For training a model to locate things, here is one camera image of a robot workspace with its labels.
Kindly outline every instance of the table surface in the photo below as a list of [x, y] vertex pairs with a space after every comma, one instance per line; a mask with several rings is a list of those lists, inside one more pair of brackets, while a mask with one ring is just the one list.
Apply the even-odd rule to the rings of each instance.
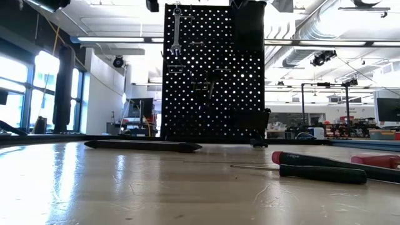
[[343, 161], [372, 152], [204, 145], [180, 154], [89, 149], [81, 142], [8, 147], [0, 149], [0, 224], [399, 224], [398, 184], [335, 184], [229, 167], [277, 167], [273, 151]]

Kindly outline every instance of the screwdriver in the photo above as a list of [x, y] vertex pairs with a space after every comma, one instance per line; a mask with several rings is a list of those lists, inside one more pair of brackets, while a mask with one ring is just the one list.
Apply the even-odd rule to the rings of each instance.
[[278, 168], [259, 166], [231, 165], [232, 168], [258, 169], [263, 171], [279, 171], [282, 177], [295, 177], [311, 179], [315, 181], [329, 181], [344, 184], [365, 184], [367, 174], [360, 169], [347, 169], [323, 166], [290, 166], [281, 164]]
[[333, 168], [360, 169], [365, 171], [368, 179], [400, 183], [400, 171], [377, 166], [368, 166], [350, 162], [341, 162], [325, 157], [307, 156], [303, 154], [276, 151], [272, 154], [272, 161], [276, 164], [291, 166], [327, 166]]

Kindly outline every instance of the worktable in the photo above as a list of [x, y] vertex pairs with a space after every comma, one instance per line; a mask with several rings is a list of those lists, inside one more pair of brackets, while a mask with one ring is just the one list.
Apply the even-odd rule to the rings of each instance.
[[373, 150], [202, 145], [194, 154], [89, 149], [83, 142], [0, 148], [0, 224], [399, 224], [398, 184], [229, 167], [278, 167], [273, 151], [350, 161]]

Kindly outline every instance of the black pegboard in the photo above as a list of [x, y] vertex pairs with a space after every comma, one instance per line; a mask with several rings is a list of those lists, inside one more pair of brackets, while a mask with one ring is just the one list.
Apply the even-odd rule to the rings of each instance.
[[[170, 47], [174, 42], [176, 7], [165, 7], [161, 137], [264, 136], [263, 130], [237, 128], [233, 124], [234, 111], [264, 110], [264, 52], [234, 49], [231, 7], [178, 5], [182, 10], [181, 55], [175, 56]], [[201, 89], [200, 83], [208, 81], [211, 73], [220, 74], [221, 78], [206, 106], [206, 93], [194, 89]]]

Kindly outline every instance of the wrench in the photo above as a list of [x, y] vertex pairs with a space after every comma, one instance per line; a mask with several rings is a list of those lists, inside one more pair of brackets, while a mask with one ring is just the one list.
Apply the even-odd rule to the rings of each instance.
[[178, 7], [174, 9], [174, 17], [175, 17], [175, 30], [174, 30], [174, 44], [171, 46], [171, 52], [174, 55], [179, 55], [181, 53], [181, 46], [179, 45], [179, 25], [181, 18], [182, 10]]

